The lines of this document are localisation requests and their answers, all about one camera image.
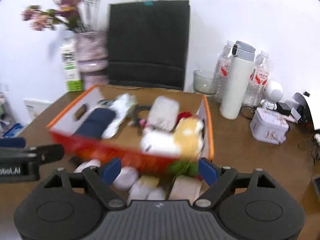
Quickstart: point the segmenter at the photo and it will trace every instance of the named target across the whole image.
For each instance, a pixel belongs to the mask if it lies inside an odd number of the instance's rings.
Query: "metal screw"
[[[211,201],[208,199],[198,199],[196,201],[196,205],[198,207],[209,207],[211,205]]]
[[[115,198],[115,199],[111,199],[108,202],[108,206],[112,208],[118,208],[118,207],[124,206],[124,202],[121,199]]]

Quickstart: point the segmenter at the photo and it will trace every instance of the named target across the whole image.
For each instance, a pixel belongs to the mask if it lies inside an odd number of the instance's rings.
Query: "white thermos bottle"
[[[250,74],[254,67],[255,48],[242,41],[237,41],[232,48],[230,73],[225,94],[220,106],[220,114],[230,120],[238,117],[243,97],[247,90]]]

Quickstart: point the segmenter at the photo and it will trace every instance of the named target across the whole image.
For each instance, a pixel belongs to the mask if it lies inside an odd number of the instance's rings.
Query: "gray thermos lid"
[[[254,61],[254,53],[256,49],[251,45],[243,42],[237,41],[232,48],[232,55],[247,61]]]

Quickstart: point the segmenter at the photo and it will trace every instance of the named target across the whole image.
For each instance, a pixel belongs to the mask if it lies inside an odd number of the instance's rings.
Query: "white robot toy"
[[[261,107],[270,110],[276,110],[276,103],[279,102],[283,97],[283,88],[278,82],[270,80],[267,82],[263,94],[265,99],[260,101]]]

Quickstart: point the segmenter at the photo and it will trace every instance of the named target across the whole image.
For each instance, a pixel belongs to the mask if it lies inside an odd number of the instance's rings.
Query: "orange storage box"
[[[168,164],[177,159],[143,154],[139,149],[141,136],[138,134],[138,128],[128,126],[129,118],[120,125],[117,134],[110,139],[97,140],[74,135],[91,111],[95,109],[98,101],[113,100],[125,93],[135,95],[138,105],[152,105],[158,96],[165,96],[179,102],[180,112],[191,112],[197,115],[204,121],[204,147],[201,157],[212,160],[214,155],[213,135],[207,98],[203,95],[178,90],[111,85],[92,86],[48,124],[47,128],[54,141],[61,143],[66,153],[76,154],[85,160],[100,159],[102,163],[105,163],[113,157],[119,157],[122,166],[132,166],[144,172],[166,171]],[[79,116],[80,109],[84,109],[81,116]],[[143,111],[140,117],[145,118],[147,114],[147,111]]]

